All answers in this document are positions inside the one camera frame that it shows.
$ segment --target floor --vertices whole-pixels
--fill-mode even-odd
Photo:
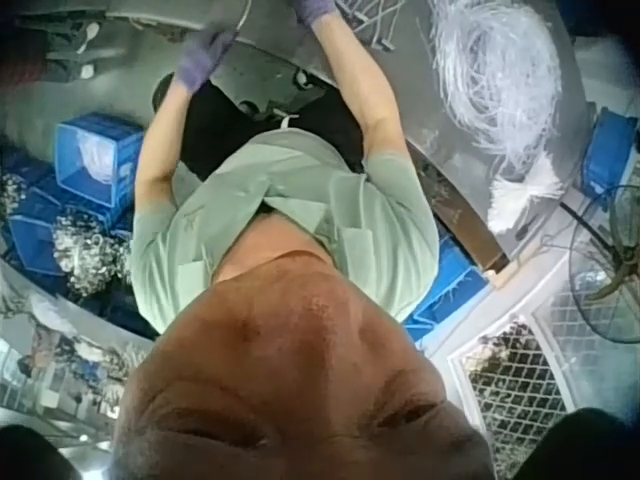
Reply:
[[[151,95],[171,72],[181,51],[158,33],[111,21],[81,56],[96,65],[96,76],[71,84],[37,83],[21,87],[0,102],[0,131],[34,156],[51,160],[58,122],[101,111],[148,125]],[[235,102],[250,100],[264,109],[269,100],[288,103],[297,90],[295,68],[259,50],[234,44],[214,77]]]

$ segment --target hand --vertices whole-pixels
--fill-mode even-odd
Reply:
[[[190,35],[176,70],[176,80],[189,93],[197,92],[216,71],[236,39],[236,31],[219,31],[212,25]]]
[[[300,23],[307,27],[320,17],[338,11],[335,0],[293,0],[293,8]]]

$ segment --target pile of metal parts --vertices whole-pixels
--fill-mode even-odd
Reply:
[[[53,238],[54,257],[73,292],[92,295],[114,277],[129,283],[129,242],[109,235],[92,215],[68,210],[58,217]]]
[[[2,175],[0,186],[0,218],[7,218],[27,198],[27,185],[22,178],[7,173]]]
[[[393,52],[392,43],[396,22],[406,0],[336,0],[338,8],[351,25],[354,33],[371,34],[363,42],[376,50]]]

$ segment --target metal table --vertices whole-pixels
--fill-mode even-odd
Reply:
[[[220,7],[240,12],[238,0],[216,0]],[[557,110],[556,132],[548,151],[559,178],[568,188],[575,178],[588,140],[592,119],[585,100],[580,72],[570,38],[557,8],[550,0],[531,0],[544,16],[562,65],[562,98]],[[38,0],[29,12],[103,10],[111,17],[134,17],[171,25],[200,28],[210,18],[211,0]],[[486,221],[490,203],[490,166],[493,158],[473,144],[473,137],[460,130],[447,115],[432,68],[430,43],[431,12],[425,0],[406,0],[399,10],[392,43],[394,51],[371,49],[396,93],[407,139],[455,186],[478,216]],[[360,32],[365,43],[371,28]],[[286,59],[309,72],[333,82],[324,55],[311,32],[298,25],[286,0],[253,0],[240,41]],[[513,230],[497,237],[510,258],[516,258],[557,207],[557,201],[536,203],[520,226],[528,233]]]

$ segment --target wire mesh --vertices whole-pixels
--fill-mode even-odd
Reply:
[[[609,324],[626,310],[620,296],[592,303],[592,323]],[[633,414],[640,398],[640,347],[609,342],[596,335],[576,308],[569,282],[534,312],[552,339],[556,357],[576,407],[596,407],[621,418]]]
[[[567,412],[551,367],[520,320],[481,337],[463,365],[489,434],[496,476],[511,478]]]

